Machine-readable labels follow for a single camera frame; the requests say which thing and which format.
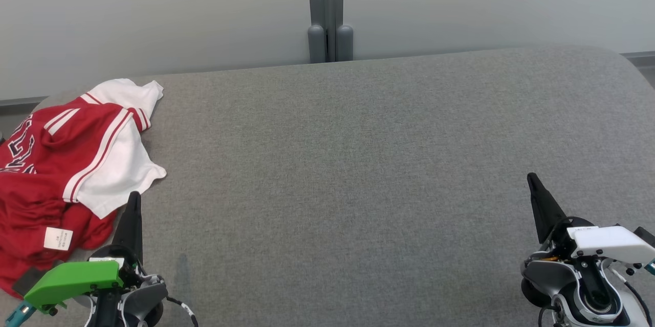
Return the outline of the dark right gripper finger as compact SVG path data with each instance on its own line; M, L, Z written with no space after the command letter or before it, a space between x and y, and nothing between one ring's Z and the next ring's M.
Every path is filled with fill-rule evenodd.
M527 174L527 184L530 189L530 201L538 242L543 245L555 225L566 218L566 215L536 173Z

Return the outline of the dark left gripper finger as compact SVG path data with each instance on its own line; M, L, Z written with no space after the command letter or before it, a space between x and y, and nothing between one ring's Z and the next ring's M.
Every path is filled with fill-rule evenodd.
M116 227L112 241L113 254L133 263L143 264L143 232L141 219L141 195L129 194L128 202Z

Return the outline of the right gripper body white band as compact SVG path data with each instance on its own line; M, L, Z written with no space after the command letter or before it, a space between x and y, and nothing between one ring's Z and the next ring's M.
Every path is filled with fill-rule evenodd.
M625 264L648 265L654 259L653 233L639 226L573 226L571 220L555 225L548 236L553 254L561 259L608 258Z

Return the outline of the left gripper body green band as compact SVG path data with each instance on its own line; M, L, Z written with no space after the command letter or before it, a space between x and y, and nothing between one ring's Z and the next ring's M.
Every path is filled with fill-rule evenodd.
M111 290L126 293L140 282L140 251L124 245L107 245L87 261L66 262L47 271L24 296L44 314L78 296L99 296Z

